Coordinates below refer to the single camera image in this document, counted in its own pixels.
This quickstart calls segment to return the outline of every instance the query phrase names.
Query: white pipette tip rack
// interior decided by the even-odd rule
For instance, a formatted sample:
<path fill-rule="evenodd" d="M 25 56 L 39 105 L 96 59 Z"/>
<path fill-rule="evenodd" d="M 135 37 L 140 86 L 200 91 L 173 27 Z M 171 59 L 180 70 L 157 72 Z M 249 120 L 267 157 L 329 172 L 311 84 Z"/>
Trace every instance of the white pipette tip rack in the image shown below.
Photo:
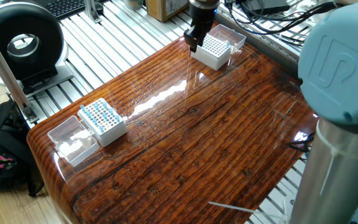
<path fill-rule="evenodd" d="M 127 133 L 123 118 L 103 98 L 87 106 L 81 105 L 78 116 L 95 133 L 103 147 Z"/>
<path fill-rule="evenodd" d="M 206 34 L 203 46 L 197 47 L 191 56 L 214 70 L 218 70 L 230 59 L 231 48 L 229 42 L 221 41 Z"/>

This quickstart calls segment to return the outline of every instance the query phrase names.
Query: black backpack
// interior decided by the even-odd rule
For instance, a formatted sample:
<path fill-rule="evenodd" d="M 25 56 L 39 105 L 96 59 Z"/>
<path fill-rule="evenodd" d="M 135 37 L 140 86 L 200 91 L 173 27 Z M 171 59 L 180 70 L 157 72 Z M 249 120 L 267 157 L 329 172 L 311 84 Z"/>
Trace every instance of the black backpack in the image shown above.
<path fill-rule="evenodd" d="M 0 189 L 27 183 L 29 195 L 35 197 L 44 183 L 32 178 L 37 166 L 26 141 L 28 132 L 16 105 L 11 100 L 0 104 Z"/>

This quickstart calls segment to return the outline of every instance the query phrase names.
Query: keyboard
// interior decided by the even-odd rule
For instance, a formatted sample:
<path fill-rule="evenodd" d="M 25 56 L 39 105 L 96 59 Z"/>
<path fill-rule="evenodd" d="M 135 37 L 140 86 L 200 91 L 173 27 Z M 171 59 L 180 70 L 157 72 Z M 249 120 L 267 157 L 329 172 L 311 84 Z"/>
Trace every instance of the keyboard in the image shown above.
<path fill-rule="evenodd" d="M 84 0 L 35 0 L 55 16 L 56 19 L 64 19 L 79 13 L 85 9 Z"/>

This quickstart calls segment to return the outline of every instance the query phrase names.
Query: white cable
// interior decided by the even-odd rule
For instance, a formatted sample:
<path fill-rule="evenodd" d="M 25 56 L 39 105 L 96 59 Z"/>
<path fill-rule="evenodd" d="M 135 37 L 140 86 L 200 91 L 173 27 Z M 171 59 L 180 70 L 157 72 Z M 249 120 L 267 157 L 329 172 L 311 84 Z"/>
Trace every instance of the white cable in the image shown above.
<path fill-rule="evenodd" d="M 241 208 L 241 207 L 237 207 L 237 206 L 225 205 L 225 204 L 216 203 L 216 202 L 208 202 L 208 203 L 210 203 L 211 205 L 216 205 L 216 206 L 220 206 L 220 207 L 224 207 L 224 208 L 236 209 L 236 210 L 240 210 L 240 211 L 243 211 L 243 212 L 262 214 L 262 215 L 266 215 L 266 216 L 272 217 L 272 218 L 283 218 L 283 217 L 278 216 L 278 215 L 271 215 L 271 214 L 267 214 L 267 213 L 264 213 L 264 212 L 258 212 L 258 211 L 255 211 L 255 210 Z"/>
<path fill-rule="evenodd" d="M 324 136 L 321 134 L 321 131 L 320 131 L 320 128 L 319 128 L 319 123 L 320 123 L 320 120 L 317 121 L 316 134 L 319 137 L 320 141 L 323 144 L 325 144 L 329 148 L 329 150 L 331 151 L 331 161 L 329 163 L 327 174 L 326 174 L 326 177 L 324 178 L 324 182 L 323 182 L 323 184 L 321 186 L 321 190 L 320 190 L 320 196 L 321 196 L 323 194 L 323 190 L 324 190 L 324 188 L 326 186 L 326 182 L 327 182 L 329 173 L 331 171 L 331 167 L 333 166 L 335 157 L 338 156 L 338 155 L 342 155 L 342 156 L 346 156 L 346 157 L 348 157 L 350 159 L 357 159 L 358 160 L 358 156 L 350 154 L 348 152 L 341 151 L 337 147 L 335 147 L 331 143 L 329 143 L 328 140 L 325 139 Z"/>

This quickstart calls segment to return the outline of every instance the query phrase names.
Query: cardboard box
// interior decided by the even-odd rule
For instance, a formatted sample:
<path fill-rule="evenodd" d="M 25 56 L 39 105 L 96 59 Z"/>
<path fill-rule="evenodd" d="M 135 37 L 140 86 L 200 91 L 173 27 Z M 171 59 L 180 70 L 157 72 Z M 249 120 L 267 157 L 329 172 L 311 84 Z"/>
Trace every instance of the cardboard box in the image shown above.
<path fill-rule="evenodd" d="M 188 0 L 146 0 L 147 13 L 165 22 L 188 6 Z"/>

